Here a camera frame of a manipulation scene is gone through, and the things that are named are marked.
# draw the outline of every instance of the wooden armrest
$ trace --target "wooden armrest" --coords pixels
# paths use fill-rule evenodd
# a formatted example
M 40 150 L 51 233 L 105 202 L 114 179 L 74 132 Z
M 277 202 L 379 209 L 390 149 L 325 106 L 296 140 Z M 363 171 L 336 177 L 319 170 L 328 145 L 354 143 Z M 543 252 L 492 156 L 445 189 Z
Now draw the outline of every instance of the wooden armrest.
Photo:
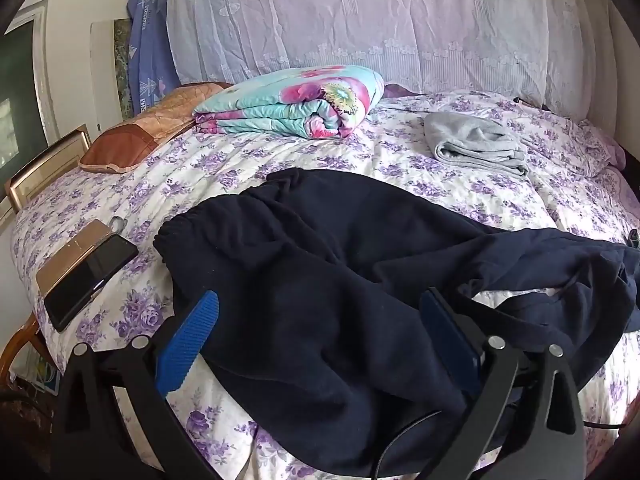
M 16 332 L 4 347 L 0 356 L 0 388 L 8 386 L 9 368 L 18 352 L 27 343 L 31 343 L 36 351 L 51 365 L 56 366 L 43 341 L 38 337 L 40 326 L 35 314 L 31 314 L 27 322 Z

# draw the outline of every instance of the turquoise fabric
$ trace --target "turquoise fabric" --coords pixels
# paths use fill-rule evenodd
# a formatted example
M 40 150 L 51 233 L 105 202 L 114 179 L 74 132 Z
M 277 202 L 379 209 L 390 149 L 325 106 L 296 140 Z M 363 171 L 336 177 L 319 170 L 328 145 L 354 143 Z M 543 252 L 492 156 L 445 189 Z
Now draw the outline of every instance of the turquoise fabric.
M 211 134 L 348 136 L 382 97 L 380 74 L 356 65 L 289 68 L 219 92 L 194 110 Z

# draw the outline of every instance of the silver screw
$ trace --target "silver screw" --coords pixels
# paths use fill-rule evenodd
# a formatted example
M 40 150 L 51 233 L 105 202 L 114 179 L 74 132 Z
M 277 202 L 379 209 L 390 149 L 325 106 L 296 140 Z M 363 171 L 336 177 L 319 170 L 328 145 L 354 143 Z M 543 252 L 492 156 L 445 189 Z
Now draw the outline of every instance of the silver screw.
M 496 350 L 502 350 L 505 346 L 507 346 L 507 343 L 505 343 L 504 339 L 502 339 L 499 335 L 492 335 L 489 338 L 489 346 Z
M 560 345 L 551 345 L 549 346 L 549 353 L 553 357 L 562 357 L 562 354 L 564 354 L 564 351 L 562 350 L 562 347 Z
M 86 351 L 88 349 L 89 349 L 89 347 L 86 345 L 86 343 L 78 343 L 74 347 L 74 354 L 76 354 L 76 355 L 84 355 L 84 354 L 86 354 Z
M 136 348 L 137 350 L 143 349 L 148 344 L 149 338 L 146 335 L 139 335 L 131 342 L 131 346 L 133 346 L 133 348 Z

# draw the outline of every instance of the blue rubber grip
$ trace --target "blue rubber grip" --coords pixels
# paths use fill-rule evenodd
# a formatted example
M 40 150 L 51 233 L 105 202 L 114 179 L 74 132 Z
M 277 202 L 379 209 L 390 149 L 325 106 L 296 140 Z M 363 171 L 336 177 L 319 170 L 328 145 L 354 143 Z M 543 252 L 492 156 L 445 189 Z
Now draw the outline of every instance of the blue rubber grip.
M 482 390 L 480 357 L 455 320 L 428 291 L 420 297 L 420 319 L 454 384 L 477 397 Z
M 163 397 L 182 386 L 220 313 L 218 295 L 208 290 L 158 357 L 156 388 Z

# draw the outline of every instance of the phone screen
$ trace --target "phone screen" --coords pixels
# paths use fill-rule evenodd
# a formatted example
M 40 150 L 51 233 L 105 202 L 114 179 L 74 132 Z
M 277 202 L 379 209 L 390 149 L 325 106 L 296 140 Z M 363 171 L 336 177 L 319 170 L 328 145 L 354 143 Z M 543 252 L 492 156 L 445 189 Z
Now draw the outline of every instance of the phone screen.
M 138 255 L 138 248 L 111 235 L 74 267 L 46 295 L 44 305 L 53 327 L 61 332 L 109 279 Z

